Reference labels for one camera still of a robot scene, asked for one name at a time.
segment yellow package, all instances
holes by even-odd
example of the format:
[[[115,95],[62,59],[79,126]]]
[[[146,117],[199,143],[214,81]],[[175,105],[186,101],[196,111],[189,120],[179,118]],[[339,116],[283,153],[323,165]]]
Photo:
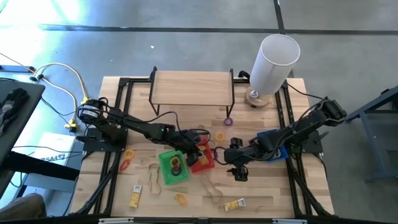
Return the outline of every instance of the yellow package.
[[[137,208],[138,207],[138,201],[139,201],[139,196],[141,194],[141,186],[140,185],[135,185],[132,194],[131,194],[131,199],[130,199],[130,207],[132,208]]]
[[[244,201],[244,198],[224,204],[224,208],[225,208],[226,212],[228,212],[229,210],[235,209],[235,208],[245,207],[245,206],[246,206],[246,202]]]

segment yellow object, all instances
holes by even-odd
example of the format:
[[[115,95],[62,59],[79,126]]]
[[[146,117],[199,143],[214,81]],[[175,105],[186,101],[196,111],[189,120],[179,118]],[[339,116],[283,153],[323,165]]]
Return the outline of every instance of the yellow object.
[[[85,97],[83,98],[83,101],[80,102],[80,103],[81,103],[81,104],[85,104],[85,103],[87,102],[87,100],[89,100],[89,98],[85,96]]]
[[[185,198],[183,194],[176,194],[174,196],[174,200],[176,200],[177,203],[181,206],[188,205],[188,200]]]
[[[216,141],[224,141],[225,134],[224,133],[216,133],[214,138],[216,139]]]
[[[228,202],[228,203],[224,204],[224,208],[225,208],[226,212],[228,212],[229,210],[232,210],[232,209],[236,209],[236,208],[239,208],[239,207],[245,207],[245,206],[246,206],[246,202],[244,201],[244,198],[241,198],[241,199],[235,200],[233,202]]]
[[[209,160],[207,159],[206,156],[201,156],[201,157],[199,157],[199,162],[200,162],[200,164],[202,164],[202,165],[207,165],[207,164],[209,164]]]
[[[77,124],[74,122],[74,120],[71,119],[71,120],[69,121],[69,123],[66,124],[64,127],[65,127],[65,128],[76,128],[76,127],[77,127]]]
[[[170,160],[170,165],[171,165],[172,167],[175,167],[175,166],[180,165],[180,164],[181,164],[181,160],[180,160],[180,158],[179,158],[178,156],[174,156],[174,157]]]
[[[124,151],[124,157],[126,159],[132,159],[132,158],[134,158],[135,155],[136,155],[136,152],[134,152],[134,150],[132,150],[132,149],[126,149]]]
[[[132,190],[132,195],[130,199],[130,207],[132,208],[137,208],[138,207],[138,201],[139,201],[139,196],[141,194],[141,186],[140,185],[135,185],[133,190]]]

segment gray floor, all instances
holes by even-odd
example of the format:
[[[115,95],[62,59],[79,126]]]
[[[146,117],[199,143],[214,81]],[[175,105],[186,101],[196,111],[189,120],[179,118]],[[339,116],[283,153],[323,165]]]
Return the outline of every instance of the gray floor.
[[[277,28],[271,0],[206,1],[9,1],[0,24],[80,24],[139,27]],[[286,28],[397,30],[398,2],[393,0],[280,0]],[[91,97],[105,75],[148,75],[154,65],[165,70],[251,71],[261,40],[268,34],[44,32],[0,29],[1,52],[38,67],[63,62],[77,69]],[[309,93],[336,99],[347,111],[398,85],[398,36],[292,35],[302,55],[295,77]],[[0,58],[0,64],[9,63]],[[44,72],[80,99],[76,77],[62,67]],[[72,103],[48,86],[44,98],[62,112]],[[63,121],[44,105],[21,138],[35,144],[44,131],[67,134]],[[364,183],[375,171],[373,156],[359,121],[322,128],[328,183],[335,212],[346,218],[398,222],[396,180]],[[49,215],[61,215],[70,194],[55,193]]]

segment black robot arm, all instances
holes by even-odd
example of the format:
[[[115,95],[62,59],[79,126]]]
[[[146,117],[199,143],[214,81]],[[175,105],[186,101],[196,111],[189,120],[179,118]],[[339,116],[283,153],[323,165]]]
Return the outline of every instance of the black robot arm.
[[[230,148],[224,151],[224,160],[235,168],[232,172],[235,180],[247,181],[248,170],[244,166],[251,161],[266,161],[272,159],[275,152],[283,144],[300,145],[308,139],[308,135],[319,127],[337,126],[341,124],[347,115],[335,100],[325,100],[317,103],[308,110],[314,108],[308,115],[300,117],[295,123],[280,129],[278,132],[260,134],[249,141],[249,146],[242,147],[242,140],[231,139]]]
[[[79,109],[78,117],[85,124],[96,126],[109,143],[116,142],[123,129],[141,133],[155,144],[164,144],[187,154],[187,165],[192,166],[201,155],[197,143],[200,135],[191,130],[175,130],[175,126],[162,123],[148,123],[108,106],[100,100],[88,100]]]

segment green box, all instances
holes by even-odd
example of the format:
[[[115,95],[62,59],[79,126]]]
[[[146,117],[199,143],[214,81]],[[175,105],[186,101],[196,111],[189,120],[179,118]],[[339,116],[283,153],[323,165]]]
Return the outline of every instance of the green box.
[[[172,166],[170,165],[170,160],[173,156],[178,155],[181,161],[181,174],[178,176],[174,176],[172,174]],[[166,185],[175,184],[181,182],[183,180],[188,179],[188,167],[185,163],[185,159],[181,151],[168,151],[159,155],[159,164],[162,169],[164,183]]]

